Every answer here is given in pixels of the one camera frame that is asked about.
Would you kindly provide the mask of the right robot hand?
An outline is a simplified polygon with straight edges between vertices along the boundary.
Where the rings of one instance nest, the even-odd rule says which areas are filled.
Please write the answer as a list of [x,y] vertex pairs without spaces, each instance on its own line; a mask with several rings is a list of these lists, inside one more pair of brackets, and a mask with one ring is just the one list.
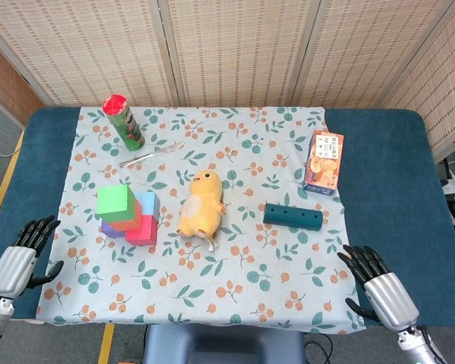
[[346,298],[346,304],[357,315],[382,324],[394,332],[405,331],[417,322],[419,310],[400,279],[390,271],[380,255],[370,246],[343,246],[338,253],[352,272],[371,304],[370,309]]

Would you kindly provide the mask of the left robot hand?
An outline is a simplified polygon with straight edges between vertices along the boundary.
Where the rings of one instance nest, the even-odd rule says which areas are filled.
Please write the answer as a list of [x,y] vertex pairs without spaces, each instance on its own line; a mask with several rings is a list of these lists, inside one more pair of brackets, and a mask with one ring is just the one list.
[[26,289],[47,284],[59,275],[64,266],[63,261],[52,265],[45,276],[33,276],[38,258],[59,225],[60,221],[50,215],[37,221],[28,221],[22,227],[14,244],[0,258],[0,297],[14,300]]

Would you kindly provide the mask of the purple foam block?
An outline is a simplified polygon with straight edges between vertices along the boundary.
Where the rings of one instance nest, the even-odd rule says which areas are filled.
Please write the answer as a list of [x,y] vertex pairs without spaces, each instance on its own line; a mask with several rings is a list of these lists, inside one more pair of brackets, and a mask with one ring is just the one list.
[[125,231],[116,231],[109,223],[105,221],[102,221],[100,230],[104,235],[112,239],[125,236]]

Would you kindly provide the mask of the green foam cube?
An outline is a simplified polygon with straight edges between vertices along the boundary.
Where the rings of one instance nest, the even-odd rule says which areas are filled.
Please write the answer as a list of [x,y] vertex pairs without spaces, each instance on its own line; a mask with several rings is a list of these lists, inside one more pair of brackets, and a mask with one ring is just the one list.
[[133,220],[136,216],[136,198],[128,185],[100,187],[96,213],[104,221]]

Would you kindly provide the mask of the orange foam cube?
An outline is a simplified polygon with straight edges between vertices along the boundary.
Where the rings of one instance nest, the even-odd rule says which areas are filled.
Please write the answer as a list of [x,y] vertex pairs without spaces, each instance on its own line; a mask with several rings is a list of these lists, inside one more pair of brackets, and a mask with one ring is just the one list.
[[142,226],[142,207],[138,201],[135,203],[135,216],[133,219],[115,221],[109,224],[115,231],[139,230]]

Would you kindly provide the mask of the pink foam cube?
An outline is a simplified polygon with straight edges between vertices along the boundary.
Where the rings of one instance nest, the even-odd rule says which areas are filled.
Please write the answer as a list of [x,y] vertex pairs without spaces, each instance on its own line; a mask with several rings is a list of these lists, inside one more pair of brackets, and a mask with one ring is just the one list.
[[157,242],[158,222],[153,215],[143,215],[140,229],[127,231],[126,241],[132,246],[154,246]]

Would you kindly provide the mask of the yellow plush duck toy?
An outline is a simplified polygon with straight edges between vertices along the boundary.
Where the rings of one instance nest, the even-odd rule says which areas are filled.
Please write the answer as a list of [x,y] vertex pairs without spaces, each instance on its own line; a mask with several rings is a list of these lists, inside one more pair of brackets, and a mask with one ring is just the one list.
[[213,235],[225,213],[220,177],[214,171],[202,170],[190,182],[190,195],[179,212],[177,234],[184,238],[200,237],[213,252],[218,246]]

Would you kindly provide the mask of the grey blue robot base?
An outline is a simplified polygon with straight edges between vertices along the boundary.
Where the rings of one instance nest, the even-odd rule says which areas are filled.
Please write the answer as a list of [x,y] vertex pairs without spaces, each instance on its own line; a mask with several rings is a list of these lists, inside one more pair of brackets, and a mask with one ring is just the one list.
[[306,364],[298,331],[247,325],[150,325],[143,364]]

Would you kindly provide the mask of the light blue foam cube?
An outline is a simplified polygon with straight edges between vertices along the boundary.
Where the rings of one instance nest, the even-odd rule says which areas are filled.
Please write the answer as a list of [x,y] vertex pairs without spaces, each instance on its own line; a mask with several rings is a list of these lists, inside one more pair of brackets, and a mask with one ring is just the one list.
[[159,220],[160,202],[152,191],[140,192],[135,195],[142,208],[142,215],[151,215],[156,221]]

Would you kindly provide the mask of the teal cylinder with holes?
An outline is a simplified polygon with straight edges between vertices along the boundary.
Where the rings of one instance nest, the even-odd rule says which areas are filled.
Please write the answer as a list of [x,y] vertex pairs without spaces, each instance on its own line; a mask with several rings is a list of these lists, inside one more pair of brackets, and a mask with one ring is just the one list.
[[323,214],[320,211],[311,209],[267,203],[264,208],[262,222],[289,228],[319,231],[323,225]]

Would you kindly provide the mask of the floral print tablecloth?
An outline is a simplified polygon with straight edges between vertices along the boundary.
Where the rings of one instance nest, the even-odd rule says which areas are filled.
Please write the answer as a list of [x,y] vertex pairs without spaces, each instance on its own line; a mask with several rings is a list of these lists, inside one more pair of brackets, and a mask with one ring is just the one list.
[[[139,165],[101,108],[83,108],[59,205],[50,262],[60,275],[42,289],[36,317],[65,325],[203,323],[347,334],[364,329],[347,306],[356,283],[337,254],[347,244],[336,194],[305,191],[309,141],[322,108],[134,108],[143,153],[184,142]],[[199,171],[221,179],[227,213],[209,251],[177,234],[179,211]],[[152,191],[160,202],[154,246],[100,230],[100,187]],[[267,203],[323,214],[319,231],[262,222]]]

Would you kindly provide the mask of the orange blue snack box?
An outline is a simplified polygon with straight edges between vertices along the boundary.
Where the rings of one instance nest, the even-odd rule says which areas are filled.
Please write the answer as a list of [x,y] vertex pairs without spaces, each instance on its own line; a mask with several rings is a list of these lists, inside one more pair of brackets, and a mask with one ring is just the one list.
[[301,183],[305,191],[328,196],[337,191],[343,145],[341,134],[323,130],[313,133]]

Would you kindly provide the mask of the silver table knife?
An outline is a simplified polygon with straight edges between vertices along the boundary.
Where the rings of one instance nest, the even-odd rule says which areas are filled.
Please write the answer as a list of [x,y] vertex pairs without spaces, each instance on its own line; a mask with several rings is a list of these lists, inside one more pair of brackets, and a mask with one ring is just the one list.
[[180,142],[180,143],[174,143],[174,144],[171,144],[170,146],[166,146],[166,147],[163,147],[163,148],[160,148],[154,152],[149,152],[145,155],[141,155],[141,156],[137,156],[135,158],[132,158],[130,160],[127,160],[127,161],[124,161],[124,162],[121,162],[119,164],[119,167],[120,168],[126,168],[130,165],[135,165],[135,164],[138,164],[148,158],[151,158],[151,157],[154,157],[154,156],[157,156],[157,155],[163,155],[165,153],[169,153],[169,152],[173,152],[177,149],[180,149],[184,146],[184,142]]

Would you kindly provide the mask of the green chips can red lid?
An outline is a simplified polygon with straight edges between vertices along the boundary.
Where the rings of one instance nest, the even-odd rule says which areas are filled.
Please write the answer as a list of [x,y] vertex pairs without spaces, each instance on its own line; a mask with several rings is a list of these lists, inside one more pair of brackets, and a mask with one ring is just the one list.
[[111,94],[102,103],[102,111],[116,129],[128,150],[136,151],[143,147],[145,143],[144,137],[125,96]]

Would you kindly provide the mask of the beige woven folding screen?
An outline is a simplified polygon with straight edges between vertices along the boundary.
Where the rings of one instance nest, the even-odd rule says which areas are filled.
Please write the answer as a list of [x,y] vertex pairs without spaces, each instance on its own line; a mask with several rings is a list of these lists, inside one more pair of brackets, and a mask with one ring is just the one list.
[[0,0],[43,105],[402,108],[455,150],[455,0]]

